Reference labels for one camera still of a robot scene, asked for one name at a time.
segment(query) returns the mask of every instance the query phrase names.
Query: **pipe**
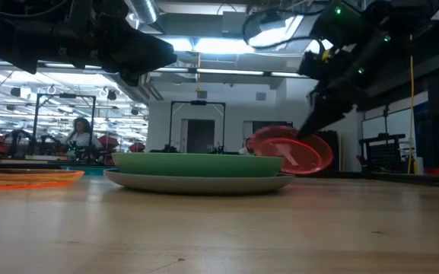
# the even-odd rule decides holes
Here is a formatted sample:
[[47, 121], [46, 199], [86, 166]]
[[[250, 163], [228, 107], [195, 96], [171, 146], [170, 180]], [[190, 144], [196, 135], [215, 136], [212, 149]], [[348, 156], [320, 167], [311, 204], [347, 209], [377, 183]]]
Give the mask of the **pipe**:
[[140, 21], [140, 24], [154, 23], [160, 12], [154, 0], [125, 0], [131, 11]]

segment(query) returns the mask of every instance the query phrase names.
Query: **wooden table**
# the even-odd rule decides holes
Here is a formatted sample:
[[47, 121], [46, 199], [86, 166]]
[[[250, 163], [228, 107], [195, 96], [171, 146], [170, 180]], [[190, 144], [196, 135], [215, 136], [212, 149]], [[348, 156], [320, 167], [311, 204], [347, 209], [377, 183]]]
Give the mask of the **wooden table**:
[[85, 177], [0, 190], [0, 273], [439, 273], [439, 188], [299, 179], [190, 197]]

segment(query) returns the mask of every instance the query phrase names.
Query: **woman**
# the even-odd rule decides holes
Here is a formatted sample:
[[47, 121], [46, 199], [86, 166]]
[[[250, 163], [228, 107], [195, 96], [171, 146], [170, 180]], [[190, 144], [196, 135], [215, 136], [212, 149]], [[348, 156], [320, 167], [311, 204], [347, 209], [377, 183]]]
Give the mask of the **woman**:
[[244, 147], [240, 149], [240, 155], [255, 155], [253, 151], [253, 140], [248, 138], [244, 141]]
[[[65, 145], [70, 145], [75, 142], [75, 145], [78, 147], [87, 147], [89, 146], [89, 138], [91, 137], [91, 124], [85, 118], [78, 117], [74, 120], [74, 131], [67, 136], [64, 141]], [[97, 149], [101, 149], [103, 146], [96, 138], [96, 136], [92, 136], [92, 145], [94, 145]]]

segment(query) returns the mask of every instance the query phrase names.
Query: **door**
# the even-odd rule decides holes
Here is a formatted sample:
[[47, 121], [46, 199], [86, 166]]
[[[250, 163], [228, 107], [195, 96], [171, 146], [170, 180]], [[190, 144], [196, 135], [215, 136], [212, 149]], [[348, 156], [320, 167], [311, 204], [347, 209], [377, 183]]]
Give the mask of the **door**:
[[214, 120], [190, 119], [187, 126], [187, 153], [209, 153], [214, 148]]

